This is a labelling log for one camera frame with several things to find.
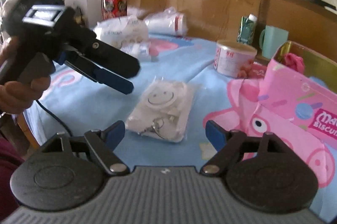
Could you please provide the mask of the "maroon sleeve forearm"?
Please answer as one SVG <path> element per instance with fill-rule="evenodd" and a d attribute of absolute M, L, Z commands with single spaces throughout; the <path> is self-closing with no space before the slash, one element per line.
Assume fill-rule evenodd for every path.
<path fill-rule="evenodd" d="M 10 179 L 14 171 L 23 162 L 23 159 L 11 143 L 3 137 L 1 137 L 0 146 L 0 219 L 2 221 L 18 208 L 10 188 Z"/>

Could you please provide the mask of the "person's left hand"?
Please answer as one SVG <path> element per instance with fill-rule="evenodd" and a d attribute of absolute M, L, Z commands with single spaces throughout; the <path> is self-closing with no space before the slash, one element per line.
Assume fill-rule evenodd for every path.
<path fill-rule="evenodd" d="M 1 66 L 17 51 L 18 37 L 8 37 L 1 47 Z M 51 83 L 50 75 L 23 84 L 12 81 L 1 85 L 1 111 L 11 115 L 19 115 L 31 107 L 33 101 L 41 98 Z"/>

